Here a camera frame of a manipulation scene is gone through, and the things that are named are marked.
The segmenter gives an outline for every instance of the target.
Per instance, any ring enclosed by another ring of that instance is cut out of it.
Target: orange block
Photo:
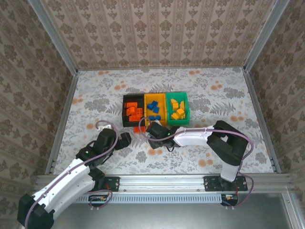
[[[129,116],[129,122],[139,122],[141,118],[138,118],[136,115]]]
[[[129,108],[129,107],[138,107],[138,103],[137,102],[134,102],[134,103],[126,103],[126,108]]]
[[[141,126],[141,130],[142,130],[142,132],[145,133],[146,127],[145,127],[145,126]],[[133,128],[133,132],[134,132],[135,134],[141,133],[140,130],[139,130],[139,128],[138,128],[137,126],[135,126],[135,127]]]
[[[143,109],[137,108],[137,115],[143,115]]]
[[[136,114],[136,111],[135,111],[135,107],[134,107],[134,106],[129,107],[129,108],[126,110],[126,115],[127,115],[127,116],[135,115],[135,114]]]

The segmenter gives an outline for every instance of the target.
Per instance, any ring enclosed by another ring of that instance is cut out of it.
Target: table surface
[[[254,143],[241,171],[273,172],[241,68],[85,71],[78,76],[54,174],[61,173],[82,147],[97,138],[98,120],[110,121],[132,137],[129,147],[114,152],[99,166],[105,174],[220,173],[222,161],[209,147],[153,150],[143,136],[133,133],[133,127],[122,126],[124,94],[175,91],[188,95],[191,118],[186,127],[226,121]]]

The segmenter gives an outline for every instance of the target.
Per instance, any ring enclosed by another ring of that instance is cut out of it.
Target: wallpaper
[[[241,171],[273,172],[241,68],[80,71],[78,76],[55,174],[97,138],[95,123],[101,119],[114,123],[120,133],[129,132],[132,138],[127,148],[115,151],[99,167],[105,174],[220,173],[223,163],[209,146],[186,146],[173,152],[165,147],[152,149],[133,127],[122,125],[123,95],[181,91],[187,93],[191,114],[190,124],[184,126],[212,126],[218,120],[229,123],[254,143]]]
[[[78,69],[242,66],[275,0],[42,0]]]
[[[0,228],[44,174],[71,74],[27,1],[0,1]]]
[[[305,208],[305,1],[291,0],[251,77],[283,172]]]

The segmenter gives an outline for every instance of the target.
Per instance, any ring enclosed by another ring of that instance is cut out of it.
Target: blue block
[[[149,120],[151,120],[151,121],[154,121],[154,120],[156,120],[155,116],[153,116],[153,115],[151,115],[151,116],[148,116],[148,118],[149,118]]]
[[[158,102],[157,101],[153,101],[151,104],[155,107],[155,106],[158,105]]]
[[[148,109],[148,110],[151,110],[151,111],[152,111],[153,108],[154,108],[154,105],[153,105],[153,104],[148,104],[148,105],[147,105],[147,109]]]
[[[160,110],[160,108],[157,107],[157,106],[155,106],[155,107],[153,108],[153,111],[152,111],[152,112],[158,114],[158,113],[159,113],[159,110]]]

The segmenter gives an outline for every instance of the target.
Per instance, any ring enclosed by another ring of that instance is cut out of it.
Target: plastic block
[[[179,109],[176,111],[176,113],[177,113],[177,115],[178,115],[179,118],[181,118],[181,117],[185,114],[184,110],[181,109],[181,108],[179,108]]]
[[[157,107],[159,108],[159,113],[154,113],[153,110],[149,110],[147,108],[148,104],[152,104],[153,101],[158,102]],[[167,107],[166,107],[166,98],[164,93],[153,93],[153,94],[144,94],[144,109],[143,109],[143,117],[159,115],[161,117],[160,123],[165,126],[167,125]],[[145,125],[149,126],[148,120],[145,120]]]
[[[177,103],[177,101],[175,99],[171,99],[171,105],[173,106],[175,103]]]
[[[173,103],[173,111],[176,111],[179,109],[179,104],[178,103]]]
[[[152,105],[155,107],[155,106],[158,105],[158,102],[157,102],[157,101],[153,101],[153,102],[152,102]]]
[[[177,120],[177,119],[179,119],[179,116],[176,113],[173,113],[171,115],[171,118],[174,119],[174,120]]]
[[[185,110],[184,101],[182,101],[182,102],[180,103],[180,108],[183,109],[183,110]]]
[[[147,105],[147,109],[148,109],[148,110],[151,110],[151,111],[152,111],[153,108],[154,108],[154,106],[153,106],[152,104],[148,104],[148,105]]]
[[[151,120],[151,121],[154,121],[154,120],[156,120],[156,117],[155,117],[155,116],[153,116],[153,115],[151,115],[151,116],[148,116],[148,118],[149,118],[149,120]]]
[[[158,113],[159,113],[159,110],[160,110],[160,108],[157,107],[157,106],[155,106],[155,107],[153,108],[152,112],[158,114]]]
[[[167,124],[168,125],[188,125],[190,123],[190,108],[188,104],[187,94],[185,92],[168,92],[166,95],[166,106],[167,106]],[[172,119],[171,115],[175,111],[171,105],[171,99],[176,100],[179,104],[184,101],[184,119]]]
[[[134,106],[129,107],[129,108],[127,109],[127,111],[126,111],[126,115],[127,115],[127,116],[135,115],[135,114],[136,114],[136,111],[135,111],[135,110],[136,110],[136,109],[135,109]]]
[[[126,103],[126,108],[129,108],[129,107],[138,107],[138,103],[134,102],[134,103]]]
[[[141,126],[141,130],[142,130],[142,132],[145,133],[146,127],[145,127],[145,126]],[[135,134],[141,133],[140,130],[139,130],[139,128],[138,128],[137,126],[135,126],[135,127],[133,128],[133,132],[134,132]]]
[[[143,109],[142,108],[137,109],[137,115],[142,115],[143,116]]]
[[[139,122],[140,119],[136,115],[129,116],[129,122]]]

